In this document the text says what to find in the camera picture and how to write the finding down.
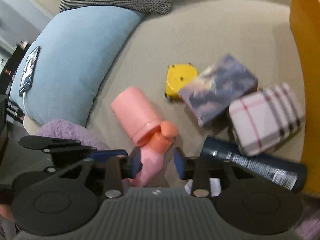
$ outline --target phone screen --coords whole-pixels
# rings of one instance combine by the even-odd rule
[[[35,66],[37,58],[39,55],[40,46],[36,47],[33,52],[29,54],[26,60],[26,65],[23,69],[23,75],[21,78],[19,96],[22,97],[23,92],[28,91],[32,86],[33,73],[35,71]]]

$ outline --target purple fluffy fabric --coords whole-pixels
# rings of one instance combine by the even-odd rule
[[[109,150],[108,145],[98,140],[92,132],[86,128],[71,123],[69,121],[58,119],[43,125],[38,133],[38,136],[79,140],[82,145],[96,147],[98,150]]]
[[[305,240],[320,239],[320,199],[303,197],[305,207],[296,232]]]

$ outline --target white cable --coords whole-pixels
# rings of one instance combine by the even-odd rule
[[[27,94],[27,92],[24,91],[24,92],[23,92],[23,95],[22,95],[23,108],[24,108],[25,114],[27,114],[27,116],[29,116],[32,120],[34,120],[34,119],[32,118],[32,116],[31,116],[31,114],[28,112],[28,110],[27,110],[27,108],[26,108],[26,103],[25,103],[26,94]]]

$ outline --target pink cap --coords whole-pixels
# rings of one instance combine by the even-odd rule
[[[126,133],[137,146],[143,146],[160,131],[160,117],[149,99],[138,88],[129,87],[111,104]]]

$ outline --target blue pillow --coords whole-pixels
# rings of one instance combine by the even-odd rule
[[[90,6],[59,13],[30,46],[12,84],[10,99],[45,124],[53,119],[85,126],[98,88],[142,13]],[[19,87],[27,56],[40,46],[24,109]]]

